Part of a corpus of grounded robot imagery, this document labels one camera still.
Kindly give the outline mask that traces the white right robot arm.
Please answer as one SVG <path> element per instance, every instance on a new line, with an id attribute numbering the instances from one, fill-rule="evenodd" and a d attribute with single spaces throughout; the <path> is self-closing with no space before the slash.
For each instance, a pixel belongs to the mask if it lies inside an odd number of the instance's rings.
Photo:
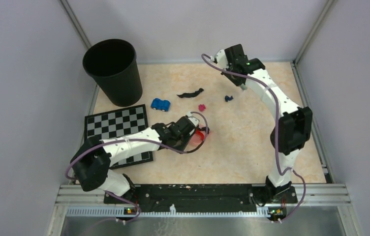
<path id="1" fill-rule="evenodd" d="M 292 101 L 273 81 L 265 65 L 257 58 L 248 59 L 240 44 L 220 50 L 214 61 L 222 75 L 243 90 L 259 95 L 275 119 L 270 141 L 275 162 L 265 187 L 257 194 L 262 202 L 279 202 L 291 187 L 291 171 L 305 143 L 310 139 L 312 110 Z"/>

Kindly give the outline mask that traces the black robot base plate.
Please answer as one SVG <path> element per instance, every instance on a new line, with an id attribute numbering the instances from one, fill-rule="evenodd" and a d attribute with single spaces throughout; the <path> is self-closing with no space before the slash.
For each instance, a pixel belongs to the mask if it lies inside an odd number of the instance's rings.
<path id="1" fill-rule="evenodd" d="M 125 199 L 143 213 L 229 213 L 254 212 L 267 204 L 296 204 L 293 186 L 273 192 L 263 184 L 142 184 Z"/>

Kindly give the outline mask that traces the red paper scrap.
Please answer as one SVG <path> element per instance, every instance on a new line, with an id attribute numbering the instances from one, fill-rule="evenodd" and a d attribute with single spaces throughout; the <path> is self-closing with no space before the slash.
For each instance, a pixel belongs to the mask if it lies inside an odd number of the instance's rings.
<path id="1" fill-rule="evenodd" d="M 201 131 L 201 130 L 196 130 L 195 132 L 195 135 L 200 139 L 200 140 L 204 140 L 205 138 L 205 131 Z"/>

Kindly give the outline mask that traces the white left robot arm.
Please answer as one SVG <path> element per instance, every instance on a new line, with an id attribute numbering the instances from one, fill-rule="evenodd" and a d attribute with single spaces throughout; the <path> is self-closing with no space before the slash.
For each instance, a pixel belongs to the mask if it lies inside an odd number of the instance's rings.
<path id="1" fill-rule="evenodd" d="M 129 203 L 134 197 L 134 184 L 127 175 L 112 171 L 111 166 L 137 154 L 164 148 L 184 154 L 198 127 L 199 120 L 188 114 L 170 125 L 156 123 L 142 131 L 114 139 L 90 137 L 72 157 L 69 168 L 83 191 L 100 189 L 115 194 L 122 203 Z"/>

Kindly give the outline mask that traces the pink plastic dustpan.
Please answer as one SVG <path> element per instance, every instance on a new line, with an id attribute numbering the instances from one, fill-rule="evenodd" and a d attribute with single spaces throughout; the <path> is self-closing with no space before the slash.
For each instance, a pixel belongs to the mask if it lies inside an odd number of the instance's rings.
<path id="1" fill-rule="evenodd" d="M 200 145 L 204 139 L 207 139 L 207 137 L 210 135 L 211 130 L 206 127 L 198 127 L 195 131 L 195 133 L 190 138 L 188 145 L 192 147 L 197 147 Z"/>

